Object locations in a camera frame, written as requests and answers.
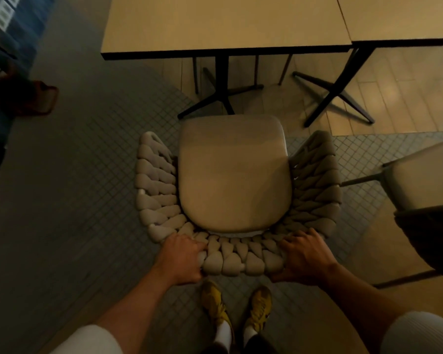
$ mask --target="person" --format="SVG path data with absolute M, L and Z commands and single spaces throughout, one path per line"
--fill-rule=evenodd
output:
M 443 318 L 413 311 L 355 277 L 336 261 L 315 230 L 295 232 L 278 246 L 287 259 L 283 271 L 270 277 L 272 282 L 319 286 L 343 310 L 371 354 L 443 354 Z M 197 254 L 205 248 L 189 236 L 169 236 L 154 266 L 136 287 L 94 324 L 73 333 L 53 354 L 138 353 L 164 293 L 173 285 L 202 280 Z M 203 283 L 201 302 L 216 327 L 215 339 L 203 354 L 228 354 L 234 331 L 222 294 L 213 282 Z M 250 317 L 244 326 L 244 353 L 276 353 L 261 333 L 271 308 L 269 289 L 260 287 L 252 296 Z

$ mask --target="table top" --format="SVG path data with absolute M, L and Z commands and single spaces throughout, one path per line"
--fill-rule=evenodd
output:
M 351 47 L 337 0 L 112 0 L 101 53 L 144 59 L 300 47 Z
M 392 41 L 388 43 L 391 46 L 419 46 L 428 40 L 431 45 L 443 44 L 443 0 L 338 2 L 353 43 L 375 41 L 378 45 L 377 41 Z

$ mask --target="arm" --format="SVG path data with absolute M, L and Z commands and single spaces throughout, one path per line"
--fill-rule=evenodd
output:
M 273 282 L 318 285 L 341 308 L 371 354 L 379 353 L 384 335 L 408 309 L 384 296 L 340 265 L 315 230 L 296 232 L 279 242 L 286 252 L 284 270 Z
M 138 353 L 154 310 L 166 291 L 172 285 L 202 279 L 197 254 L 205 246 L 187 235 L 169 236 L 149 273 L 95 324 L 110 332 L 125 354 Z

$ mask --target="forearm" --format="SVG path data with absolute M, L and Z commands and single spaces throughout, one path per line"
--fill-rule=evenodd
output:
M 341 308 L 371 354 L 379 353 L 390 325 L 408 310 L 335 264 L 320 287 Z
M 124 354 L 138 353 L 154 311 L 170 284 L 157 269 L 143 277 L 130 293 L 96 322 L 118 341 Z

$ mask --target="chair seat cushion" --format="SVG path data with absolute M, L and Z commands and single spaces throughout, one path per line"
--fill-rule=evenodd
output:
M 384 187 L 400 209 L 443 205 L 443 143 L 392 163 Z
M 267 229 L 289 209 L 292 185 L 284 131 L 272 116 L 213 116 L 183 123 L 180 204 L 214 232 Z

